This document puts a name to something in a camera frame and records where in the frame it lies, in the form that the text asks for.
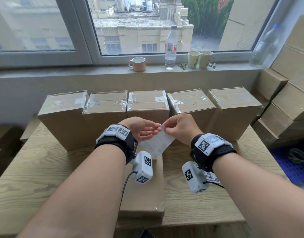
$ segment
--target paper cup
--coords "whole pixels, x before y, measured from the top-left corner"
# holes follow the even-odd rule
[[[211,52],[211,51],[201,51],[201,59],[199,61],[199,68],[207,68],[212,55],[213,55],[213,52]]]
[[[188,67],[189,68],[196,68],[200,55],[201,55],[201,53],[197,52],[197,51],[191,51],[188,53]]]

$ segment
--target person's arm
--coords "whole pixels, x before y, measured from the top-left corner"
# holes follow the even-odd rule
[[[202,133],[188,114],[163,125],[189,146]],[[304,237],[304,190],[234,153],[216,159],[213,171],[259,237]]]
[[[129,128],[139,142],[151,139],[161,130],[160,124],[138,117],[120,124]],[[125,154],[117,146],[96,148],[18,237],[113,237],[125,164]]]

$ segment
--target wood grain surface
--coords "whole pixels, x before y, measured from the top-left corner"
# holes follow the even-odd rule
[[[247,160],[286,178],[251,127],[234,143]],[[17,234],[55,189],[89,155],[92,148],[66,152],[43,124],[35,130],[0,178],[0,235]],[[214,185],[206,192],[189,190],[182,165],[191,160],[187,146],[163,153],[163,220],[119,219],[117,228],[219,224],[244,221],[227,192]]]

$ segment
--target mug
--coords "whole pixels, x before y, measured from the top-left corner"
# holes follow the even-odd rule
[[[213,52],[211,52],[211,51],[201,51],[201,59],[199,61],[199,68],[207,68],[212,55],[213,55]]]
[[[189,68],[196,68],[200,55],[201,55],[201,53],[198,51],[191,51],[188,53],[188,67]]]
[[[132,68],[136,72],[144,71],[145,70],[145,58],[137,57],[137,58],[130,60],[129,67]]]

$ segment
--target plastic water bottle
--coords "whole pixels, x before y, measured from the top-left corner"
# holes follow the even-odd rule
[[[171,32],[168,35],[165,43],[165,66],[166,69],[173,69],[176,61],[177,52],[177,26],[171,26]]]
[[[275,24],[273,29],[270,30],[259,42],[253,50],[253,55],[249,60],[252,66],[261,66],[270,53],[271,47],[277,43],[279,39],[280,25]]]

